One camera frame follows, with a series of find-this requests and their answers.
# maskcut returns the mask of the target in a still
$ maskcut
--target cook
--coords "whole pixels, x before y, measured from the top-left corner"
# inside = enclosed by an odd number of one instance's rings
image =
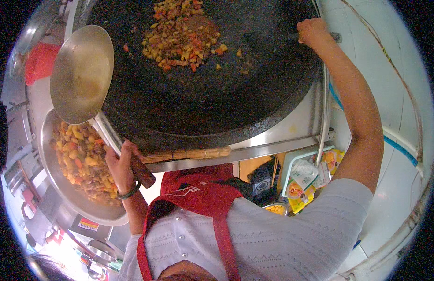
[[[348,256],[375,192],[384,141],[374,97],[320,18],[298,23],[300,43],[326,63],[339,90],[352,141],[332,182],[298,216],[278,216],[225,181],[229,165],[164,174],[150,206],[131,195],[130,156],[106,161],[128,212],[131,238],[120,280],[324,280]]]

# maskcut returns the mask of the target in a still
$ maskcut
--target white lace blouse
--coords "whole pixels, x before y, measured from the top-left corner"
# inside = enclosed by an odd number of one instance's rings
[[[295,217],[234,200],[227,221],[242,280],[326,280],[353,249],[372,199],[351,179],[331,182]],[[142,280],[137,240],[128,241],[119,280]],[[145,239],[153,278],[168,266],[191,261],[217,280],[228,280],[220,260],[212,218],[176,208],[159,219]]]

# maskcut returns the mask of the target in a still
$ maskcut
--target bamboo brush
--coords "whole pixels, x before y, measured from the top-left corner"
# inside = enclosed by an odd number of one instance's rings
[[[211,149],[180,149],[144,156],[144,164],[177,159],[206,159],[224,157],[228,156],[230,153],[231,148],[229,146]]]

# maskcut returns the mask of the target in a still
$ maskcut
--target green bangle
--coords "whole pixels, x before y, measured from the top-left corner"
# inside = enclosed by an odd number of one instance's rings
[[[125,195],[120,195],[120,192],[117,190],[117,198],[120,200],[130,198],[139,190],[139,188],[141,188],[141,186],[142,186],[142,183],[139,183],[139,182],[136,183],[135,187],[133,189],[131,189],[130,192],[128,192]]]

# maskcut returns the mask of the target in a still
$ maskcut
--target metal ladle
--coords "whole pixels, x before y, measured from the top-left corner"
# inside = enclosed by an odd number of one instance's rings
[[[56,56],[50,93],[55,111],[62,120],[72,125],[89,121],[120,156],[122,140],[101,111],[113,69],[114,48],[109,34],[100,26],[82,27],[64,42]],[[156,181],[135,155],[131,156],[131,169],[145,188]]]

